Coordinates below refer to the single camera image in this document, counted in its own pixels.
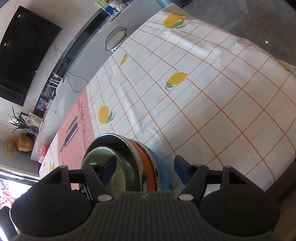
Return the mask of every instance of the television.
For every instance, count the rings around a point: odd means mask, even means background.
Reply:
[[[38,67],[60,31],[19,6],[0,43],[0,97],[24,105]]]

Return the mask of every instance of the black cable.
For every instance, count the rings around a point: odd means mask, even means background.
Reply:
[[[75,90],[73,89],[73,87],[72,87],[72,85],[70,84],[70,81],[69,81],[69,75],[67,75],[66,73],[65,73],[65,75],[68,77],[68,83],[69,83],[69,85],[71,86],[72,90],[73,90],[75,93],[81,93],[82,91],[75,91]]]
[[[76,76],[76,77],[79,77],[79,78],[81,78],[81,79],[84,79],[84,80],[87,82],[87,84],[89,83],[85,78],[83,78],[83,77],[81,77],[81,76],[74,75],[74,74],[70,73],[70,72],[67,71],[67,70],[66,70],[66,72],[68,72],[69,74],[71,74],[71,75],[73,75],[73,76]]]

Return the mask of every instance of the tablecloth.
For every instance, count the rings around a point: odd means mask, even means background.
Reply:
[[[104,133],[138,140],[173,167],[230,165],[266,190],[295,158],[295,67],[249,40],[194,19],[172,4],[152,16],[106,61],[74,104],[40,169],[80,168]],[[78,116],[78,132],[60,152]]]

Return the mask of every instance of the orange bowl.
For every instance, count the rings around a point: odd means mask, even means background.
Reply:
[[[147,177],[147,191],[157,191],[156,187],[156,177],[154,173],[153,165],[150,161],[150,157],[147,155],[145,150],[142,149],[141,146],[139,146],[136,142],[129,139],[129,141],[133,144],[133,146],[137,149],[137,151],[140,154],[140,157],[142,159],[145,171],[146,171],[146,177]]]

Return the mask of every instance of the gray tile floor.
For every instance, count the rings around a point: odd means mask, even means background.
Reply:
[[[296,11],[284,0],[192,0],[183,10],[296,65]]]

